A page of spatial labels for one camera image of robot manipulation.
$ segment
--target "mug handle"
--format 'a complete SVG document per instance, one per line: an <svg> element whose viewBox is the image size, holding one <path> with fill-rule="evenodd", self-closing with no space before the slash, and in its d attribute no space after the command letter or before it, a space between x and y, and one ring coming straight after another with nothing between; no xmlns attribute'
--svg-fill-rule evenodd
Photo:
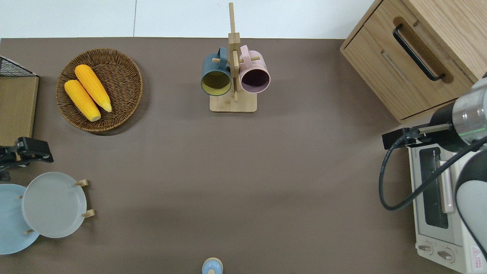
<svg viewBox="0 0 487 274"><path fill-rule="evenodd" d="M247 45L243 45L240 47L240 51L242 52L242 59L245 67L247 69L252 67L252 60L250 60L250 52L248 51Z"/></svg>
<svg viewBox="0 0 487 274"><path fill-rule="evenodd" d="M217 55L218 55L218 58L220 59L220 63L218 63L218 69L224 70L226 68L226 61L227 61L226 48L220 47Z"/></svg>

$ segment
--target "pink mug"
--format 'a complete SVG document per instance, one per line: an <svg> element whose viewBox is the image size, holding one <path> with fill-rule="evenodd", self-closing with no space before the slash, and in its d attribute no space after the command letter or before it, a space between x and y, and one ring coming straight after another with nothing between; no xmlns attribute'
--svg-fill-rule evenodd
<svg viewBox="0 0 487 274"><path fill-rule="evenodd" d="M262 54L255 50L248 50L247 45L240 47L243 63L240 64L240 86L243 90L250 93L259 93L264 91L270 84L271 77L267 71Z"/></svg>

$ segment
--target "white floor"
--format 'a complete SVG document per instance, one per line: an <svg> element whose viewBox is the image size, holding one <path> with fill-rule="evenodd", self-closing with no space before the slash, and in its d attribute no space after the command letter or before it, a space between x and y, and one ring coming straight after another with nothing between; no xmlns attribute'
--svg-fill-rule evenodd
<svg viewBox="0 0 487 274"><path fill-rule="evenodd" d="M243 38L344 39L373 0L233 0ZM0 38L227 37L226 0L0 0Z"/></svg>

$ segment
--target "wire basket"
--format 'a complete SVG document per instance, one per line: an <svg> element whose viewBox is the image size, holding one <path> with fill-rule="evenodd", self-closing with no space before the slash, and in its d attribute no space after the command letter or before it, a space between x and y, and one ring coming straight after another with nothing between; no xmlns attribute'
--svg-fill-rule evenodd
<svg viewBox="0 0 487 274"><path fill-rule="evenodd" d="M0 76L37 76L30 70L6 57L0 56Z"/></svg>

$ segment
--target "wooden cabinet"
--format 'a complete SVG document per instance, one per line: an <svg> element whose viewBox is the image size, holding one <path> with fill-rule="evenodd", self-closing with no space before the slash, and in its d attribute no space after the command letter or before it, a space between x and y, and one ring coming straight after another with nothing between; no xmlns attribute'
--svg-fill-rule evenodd
<svg viewBox="0 0 487 274"><path fill-rule="evenodd" d="M376 0L340 50L404 123L487 72L486 26L487 0Z"/></svg>

